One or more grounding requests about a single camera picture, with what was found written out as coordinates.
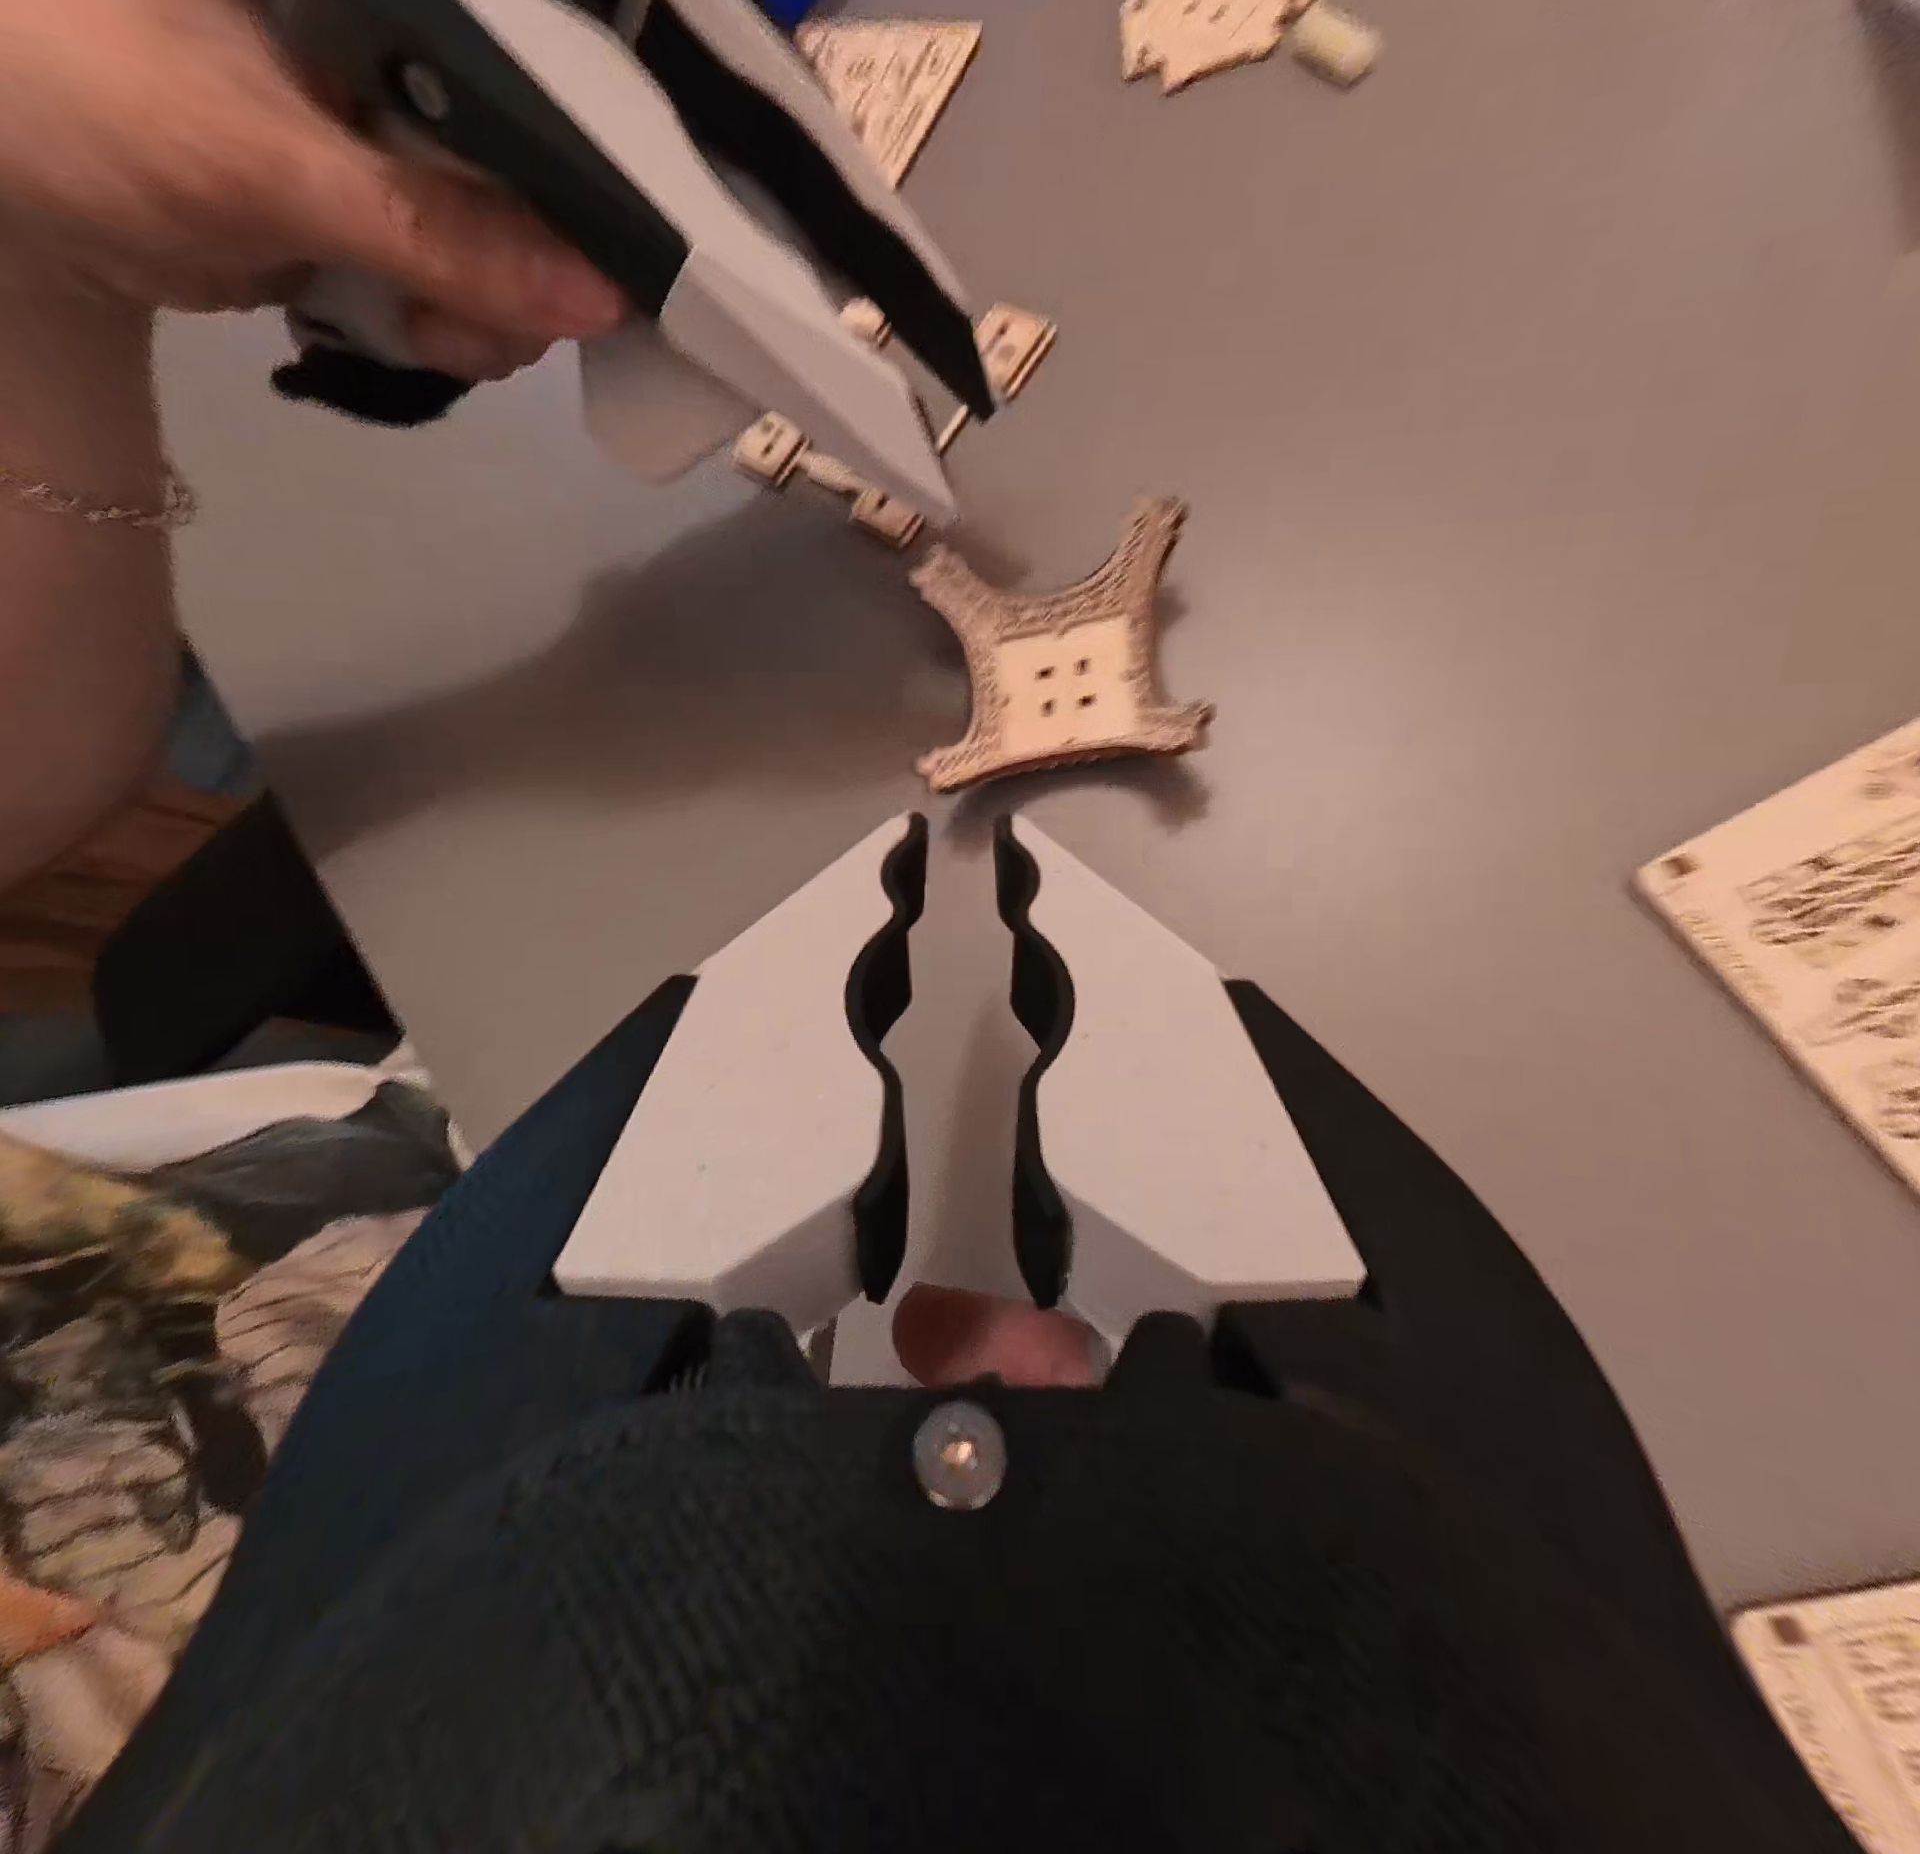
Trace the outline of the cross-shaped wooden puzzle piece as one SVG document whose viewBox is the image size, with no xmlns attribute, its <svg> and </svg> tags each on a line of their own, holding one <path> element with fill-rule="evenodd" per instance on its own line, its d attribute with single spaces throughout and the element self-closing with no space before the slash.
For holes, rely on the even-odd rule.
<svg viewBox="0 0 1920 1854">
<path fill-rule="evenodd" d="M 1161 674 L 1158 606 L 1186 518 L 1176 496 L 1142 499 L 1105 562 L 1052 593 L 1001 591 L 950 545 L 910 569 L 968 677 L 964 735 L 916 759 L 929 794 L 1204 746 L 1212 706 L 1172 700 Z"/>
</svg>

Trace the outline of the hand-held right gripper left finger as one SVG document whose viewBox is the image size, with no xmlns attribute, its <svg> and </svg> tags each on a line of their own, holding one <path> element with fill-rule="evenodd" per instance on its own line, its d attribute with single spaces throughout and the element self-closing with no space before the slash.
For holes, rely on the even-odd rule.
<svg viewBox="0 0 1920 1854">
<path fill-rule="evenodd" d="M 913 999 L 927 821 L 883 821 L 666 997 L 661 1056 L 555 1260 L 573 1298 L 829 1327 L 905 1260 L 887 1036 Z"/>
</svg>

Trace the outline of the printed cloth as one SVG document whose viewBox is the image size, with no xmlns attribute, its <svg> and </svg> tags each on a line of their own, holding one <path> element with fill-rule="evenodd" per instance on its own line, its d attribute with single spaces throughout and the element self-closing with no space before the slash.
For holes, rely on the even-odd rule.
<svg viewBox="0 0 1920 1854">
<path fill-rule="evenodd" d="M 130 1745 L 318 1367 L 467 1165 L 406 1053 L 4 1112 L 6 1852 L 46 1852 Z"/>
</svg>

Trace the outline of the small wooden puzzle assembly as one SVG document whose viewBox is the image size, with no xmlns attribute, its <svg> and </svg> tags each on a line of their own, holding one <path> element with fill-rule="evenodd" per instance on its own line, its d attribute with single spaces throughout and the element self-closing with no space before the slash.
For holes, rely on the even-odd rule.
<svg viewBox="0 0 1920 1854">
<path fill-rule="evenodd" d="M 1012 403 L 1057 349 L 1058 323 L 1043 314 L 998 301 L 975 327 L 995 403 Z M 924 517 L 866 482 L 855 470 L 818 451 L 798 426 L 777 412 L 764 415 L 732 441 L 732 470 L 764 489 L 781 492 L 792 480 L 847 503 L 851 521 L 876 541 L 905 552 L 924 533 Z"/>
</svg>

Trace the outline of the person's left forearm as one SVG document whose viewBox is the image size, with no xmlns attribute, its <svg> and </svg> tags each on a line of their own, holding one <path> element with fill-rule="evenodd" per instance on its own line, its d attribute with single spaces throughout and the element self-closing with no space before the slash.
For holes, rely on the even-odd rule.
<svg viewBox="0 0 1920 1854">
<path fill-rule="evenodd" d="M 4 274 L 4 888 L 155 770 L 178 698 L 155 319 Z"/>
</svg>

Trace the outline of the grey desk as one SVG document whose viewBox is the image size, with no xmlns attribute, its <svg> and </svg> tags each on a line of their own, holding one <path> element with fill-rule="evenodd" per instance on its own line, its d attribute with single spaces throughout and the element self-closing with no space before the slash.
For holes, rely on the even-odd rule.
<svg viewBox="0 0 1920 1854">
<path fill-rule="evenodd" d="M 1186 762 L 924 795 L 964 667 L 810 489 L 670 489 L 573 353 L 386 434 L 263 315 L 164 322 L 182 615 L 486 1145 L 661 977 L 929 817 L 905 1282 L 1017 1291 L 991 833 L 1257 979 L 1544 1274 L 1726 1607 L 1917 1571 L 1917 1202 L 1636 898 L 1917 713 L 1916 43 L 1862 0 L 1334 0 L 1334 91 L 1161 96 L 1123 0 L 983 24 L 905 193 L 1058 327 L 953 451 L 964 555 L 1080 578 L 1189 503 Z"/>
</svg>

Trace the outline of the blue cloth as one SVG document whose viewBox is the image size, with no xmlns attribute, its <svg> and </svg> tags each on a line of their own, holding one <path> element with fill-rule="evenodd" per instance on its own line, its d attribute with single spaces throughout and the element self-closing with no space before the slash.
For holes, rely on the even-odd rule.
<svg viewBox="0 0 1920 1854">
<path fill-rule="evenodd" d="M 192 648 L 182 651 L 178 700 L 163 740 L 164 777 L 198 795 L 252 800 L 260 791 L 252 744 L 242 737 Z"/>
</svg>

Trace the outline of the triangular wooden puzzle piece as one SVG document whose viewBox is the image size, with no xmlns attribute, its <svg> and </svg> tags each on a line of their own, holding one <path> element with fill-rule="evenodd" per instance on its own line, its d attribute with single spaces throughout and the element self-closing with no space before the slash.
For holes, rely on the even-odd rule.
<svg viewBox="0 0 1920 1854">
<path fill-rule="evenodd" d="M 983 24 L 805 19 L 792 41 L 887 187 L 901 189 L 972 70 Z"/>
</svg>

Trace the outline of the slotted wooden puzzle piece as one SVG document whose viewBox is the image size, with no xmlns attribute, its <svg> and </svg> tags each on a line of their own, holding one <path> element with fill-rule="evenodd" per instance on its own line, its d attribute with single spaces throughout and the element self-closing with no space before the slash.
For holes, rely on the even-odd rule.
<svg viewBox="0 0 1920 1854">
<path fill-rule="evenodd" d="M 1154 75 L 1163 93 L 1270 59 L 1316 0 L 1124 0 L 1123 79 Z"/>
</svg>

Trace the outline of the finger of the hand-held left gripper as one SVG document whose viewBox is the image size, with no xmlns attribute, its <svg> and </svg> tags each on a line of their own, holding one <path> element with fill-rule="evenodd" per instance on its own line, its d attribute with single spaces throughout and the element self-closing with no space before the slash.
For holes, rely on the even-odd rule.
<svg viewBox="0 0 1920 1854">
<path fill-rule="evenodd" d="M 818 270 L 866 296 L 956 400 L 995 418 L 957 270 L 757 0 L 622 0 L 617 28 L 707 157 L 777 208 Z"/>
<path fill-rule="evenodd" d="M 672 456 L 699 456 L 688 426 L 728 432 L 770 410 L 910 510 L 953 521 L 957 499 L 913 385 L 842 322 L 829 274 L 777 208 L 707 157 L 659 83 L 637 93 L 635 118 L 617 118 L 610 41 L 563 70 L 563 93 L 588 98 L 591 134 L 683 233 L 687 262 L 661 307 L 637 315 L 703 382 L 696 400 L 742 403 L 724 418 L 617 410 L 600 421 L 604 448 L 670 477 Z"/>
</svg>

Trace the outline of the person's left hand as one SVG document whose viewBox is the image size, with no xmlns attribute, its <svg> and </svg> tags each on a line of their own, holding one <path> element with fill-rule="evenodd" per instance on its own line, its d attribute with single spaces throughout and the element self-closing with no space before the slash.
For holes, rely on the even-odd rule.
<svg viewBox="0 0 1920 1854">
<path fill-rule="evenodd" d="M 334 267 L 469 382 L 625 319 L 510 194 L 360 138 L 257 0 L 4 0 L 4 296 L 226 314 Z"/>
</svg>

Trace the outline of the small pale cylinder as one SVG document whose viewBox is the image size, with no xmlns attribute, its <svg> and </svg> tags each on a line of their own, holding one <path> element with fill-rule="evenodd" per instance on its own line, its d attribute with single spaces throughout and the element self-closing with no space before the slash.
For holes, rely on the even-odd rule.
<svg viewBox="0 0 1920 1854">
<path fill-rule="evenodd" d="M 1341 91 L 1355 89 L 1379 61 L 1379 33 L 1329 0 L 1313 0 L 1286 41 L 1296 61 Z"/>
</svg>

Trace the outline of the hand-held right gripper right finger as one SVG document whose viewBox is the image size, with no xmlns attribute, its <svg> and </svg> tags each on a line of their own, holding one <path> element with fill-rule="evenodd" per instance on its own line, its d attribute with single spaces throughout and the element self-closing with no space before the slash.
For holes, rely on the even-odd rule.
<svg viewBox="0 0 1920 1854">
<path fill-rule="evenodd" d="M 1102 1341 L 1153 1313 L 1350 1300 L 1366 1268 L 1212 960 L 1031 821 L 995 827 L 1014 1260 Z"/>
</svg>

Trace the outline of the wooden puzzle sheet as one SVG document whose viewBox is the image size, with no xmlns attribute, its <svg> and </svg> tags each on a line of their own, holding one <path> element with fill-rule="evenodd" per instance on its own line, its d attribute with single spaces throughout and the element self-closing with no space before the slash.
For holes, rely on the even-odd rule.
<svg viewBox="0 0 1920 1854">
<path fill-rule="evenodd" d="M 1917 1850 L 1917 1581 L 1747 1607 L 1730 1637 L 1869 1852 Z"/>
<path fill-rule="evenodd" d="M 1645 907 L 1917 1191 L 1917 721 L 1636 873 Z"/>
</svg>

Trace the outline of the person's right hand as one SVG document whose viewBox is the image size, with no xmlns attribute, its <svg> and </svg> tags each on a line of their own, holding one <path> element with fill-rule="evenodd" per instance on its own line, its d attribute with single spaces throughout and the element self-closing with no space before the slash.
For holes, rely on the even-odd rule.
<svg viewBox="0 0 1920 1854">
<path fill-rule="evenodd" d="M 924 1389 L 1098 1389 L 1105 1378 L 1102 1341 L 1072 1313 L 929 1283 L 901 1300 L 894 1353 Z"/>
</svg>

